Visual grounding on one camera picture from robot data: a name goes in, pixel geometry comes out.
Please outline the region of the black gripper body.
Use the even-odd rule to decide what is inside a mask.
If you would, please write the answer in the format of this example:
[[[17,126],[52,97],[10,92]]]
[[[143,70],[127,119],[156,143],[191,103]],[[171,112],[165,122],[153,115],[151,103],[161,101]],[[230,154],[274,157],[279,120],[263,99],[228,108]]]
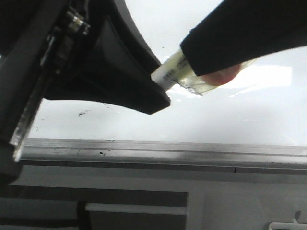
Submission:
[[[49,36],[65,19],[66,0],[3,0],[0,3],[0,182],[16,180],[13,159],[50,77],[44,73]]]

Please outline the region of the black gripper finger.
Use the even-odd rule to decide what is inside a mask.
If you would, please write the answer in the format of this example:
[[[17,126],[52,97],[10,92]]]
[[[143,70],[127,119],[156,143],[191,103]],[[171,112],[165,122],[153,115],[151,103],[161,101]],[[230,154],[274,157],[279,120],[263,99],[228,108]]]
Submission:
[[[181,42],[197,75],[306,46],[305,0],[224,0]]]
[[[75,0],[89,32],[74,44],[65,70],[50,84],[49,100],[108,103],[153,114],[170,99],[152,79],[160,62],[123,0]]]

